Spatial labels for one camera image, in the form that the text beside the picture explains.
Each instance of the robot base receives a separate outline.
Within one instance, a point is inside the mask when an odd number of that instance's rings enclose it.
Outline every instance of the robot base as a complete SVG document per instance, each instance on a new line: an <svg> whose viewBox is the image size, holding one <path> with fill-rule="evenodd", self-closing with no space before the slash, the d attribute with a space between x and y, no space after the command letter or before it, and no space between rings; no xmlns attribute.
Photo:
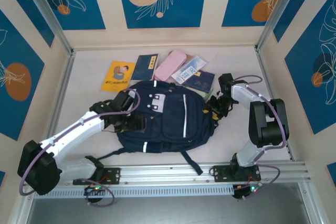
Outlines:
<svg viewBox="0 0 336 224"><path fill-rule="evenodd" d="M230 165L216 165L212 170L215 182L247 182L250 177L256 181L261 180L259 167L257 165L239 167L236 170L232 169Z"/></svg>

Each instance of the cartoon figure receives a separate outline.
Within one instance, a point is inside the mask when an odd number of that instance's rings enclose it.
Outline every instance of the cartoon figure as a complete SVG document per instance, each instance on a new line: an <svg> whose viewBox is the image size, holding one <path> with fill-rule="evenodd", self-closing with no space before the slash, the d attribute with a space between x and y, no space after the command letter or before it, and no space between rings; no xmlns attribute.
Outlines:
<svg viewBox="0 0 336 224"><path fill-rule="evenodd" d="M125 72L128 71L129 67L128 66L116 66L113 70L113 78L117 79L117 80L122 80L124 79L125 76Z"/></svg>

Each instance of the backpack pocket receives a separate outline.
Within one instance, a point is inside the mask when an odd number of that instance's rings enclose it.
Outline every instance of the backpack pocket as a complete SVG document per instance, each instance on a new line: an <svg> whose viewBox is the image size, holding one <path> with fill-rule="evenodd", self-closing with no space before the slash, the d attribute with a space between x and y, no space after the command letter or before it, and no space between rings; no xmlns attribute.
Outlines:
<svg viewBox="0 0 336 224"><path fill-rule="evenodd" d="M167 95L162 114L162 134L171 140L190 140L198 133L197 100L188 94Z"/></svg>

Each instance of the pink pencil case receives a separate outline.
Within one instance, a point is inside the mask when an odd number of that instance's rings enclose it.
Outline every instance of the pink pencil case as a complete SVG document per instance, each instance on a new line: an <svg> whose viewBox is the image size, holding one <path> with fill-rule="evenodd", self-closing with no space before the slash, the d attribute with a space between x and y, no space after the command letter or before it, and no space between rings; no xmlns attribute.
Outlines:
<svg viewBox="0 0 336 224"><path fill-rule="evenodd" d="M168 57L158 66L155 77L166 81L187 59L187 55L181 50L172 51Z"/></svg>

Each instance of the yellow book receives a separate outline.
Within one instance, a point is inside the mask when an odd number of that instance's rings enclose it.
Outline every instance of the yellow book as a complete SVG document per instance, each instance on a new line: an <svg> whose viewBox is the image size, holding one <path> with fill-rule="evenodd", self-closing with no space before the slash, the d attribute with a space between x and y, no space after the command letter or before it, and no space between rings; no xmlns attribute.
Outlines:
<svg viewBox="0 0 336 224"><path fill-rule="evenodd" d="M119 92L128 87L135 63L113 61L101 90Z"/></svg>

